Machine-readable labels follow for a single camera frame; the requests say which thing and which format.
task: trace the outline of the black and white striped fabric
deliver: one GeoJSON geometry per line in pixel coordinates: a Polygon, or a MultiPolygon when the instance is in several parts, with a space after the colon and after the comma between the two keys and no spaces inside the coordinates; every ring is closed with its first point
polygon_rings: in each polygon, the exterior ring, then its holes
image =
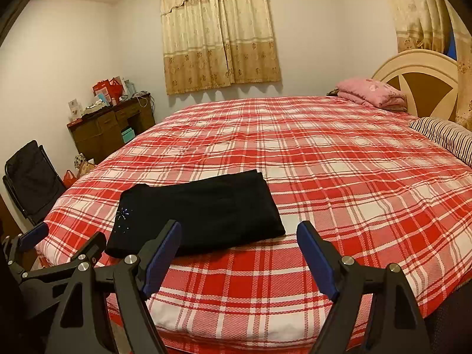
{"type": "Polygon", "coordinates": [[[472,132],[451,121],[433,117],[419,118],[408,126],[449,150],[472,167],[472,132]]]}

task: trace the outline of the red plaid bedspread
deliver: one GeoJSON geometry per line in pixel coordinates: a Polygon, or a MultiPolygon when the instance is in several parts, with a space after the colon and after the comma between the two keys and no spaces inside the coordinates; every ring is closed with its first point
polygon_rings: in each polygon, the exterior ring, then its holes
{"type": "MultiPolygon", "coordinates": [[[[120,193],[258,169],[286,237],[173,261],[149,309],[164,342],[192,353],[305,353],[330,310],[296,243],[310,220],[342,255],[405,271],[424,316],[472,263],[472,169],[407,127],[407,114],[338,98],[244,99],[186,108],[78,180],[39,245],[66,262],[109,235],[120,193]]],[[[111,259],[103,255],[100,264],[111,259]]],[[[352,343],[363,334],[364,297],[352,343]]],[[[109,299],[116,314],[116,300],[109,299]]]]}

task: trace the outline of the white wall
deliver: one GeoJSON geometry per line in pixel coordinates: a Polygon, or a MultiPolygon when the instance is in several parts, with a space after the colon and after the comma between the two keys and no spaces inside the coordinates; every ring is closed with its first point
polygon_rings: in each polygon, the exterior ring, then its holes
{"type": "Polygon", "coordinates": [[[340,0],[345,75],[372,77],[398,53],[389,0],[340,0]]]}
{"type": "MultiPolygon", "coordinates": [[[[0,166],[31,140],[44,145],[58,174],[74,171],[77,149],[68,101],[93,101],[91,87],[119,74],[112,53],[112,7],[82,0],[33,0],[0,47],[0,166]]],[[[18,226],[31,227],[0,194],[18,226]]]]}
{"type": "Polygon", "coordinates": [[[168,97],[162,56],[160,0],[122,0],[117,32],[123,74],[156,100],[156,120],[198,102],[258,96],[324,95],[342,70],[339,0],[269,0],[282,82],[243,84],[168,97]]]}

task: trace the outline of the black folded garment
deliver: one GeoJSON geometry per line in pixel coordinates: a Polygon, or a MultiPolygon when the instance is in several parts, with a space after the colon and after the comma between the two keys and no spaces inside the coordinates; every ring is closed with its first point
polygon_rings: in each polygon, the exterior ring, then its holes
{"type": "Polygon", "coordinates": [[[124,191],[105,252],[117,258],[137,254],[170,219],[182,225],[178,256],[285,234],[263,175],[251,170],[171,186],[138,184],[124,191]]]}

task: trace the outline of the bed sheet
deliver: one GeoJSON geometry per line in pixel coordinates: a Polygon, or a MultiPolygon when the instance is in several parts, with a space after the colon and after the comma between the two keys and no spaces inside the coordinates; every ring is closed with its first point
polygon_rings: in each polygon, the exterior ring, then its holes
{"type": "MultiPolygon", "coordinates": [[[[200,104],[118,150],[57,201],[38,251],[68,261],[97,230],[110,234],[122,191],[258,169],[286,236],[175,259],[148,301],[166,345],[191,353],[306,353],[331,302],[296,243],[310,220],[342,255],[399,263],[429,315],[472,263],[472,169],[408,128],[414,117],[340,98],[200,104]]],[[[114,262],[103,255],[99,265],[114,262]]],[[[365,296],[351,344],[366,327],[365,296]]],[[[117,318],[116,299],[108,299],[117,318]]]]}

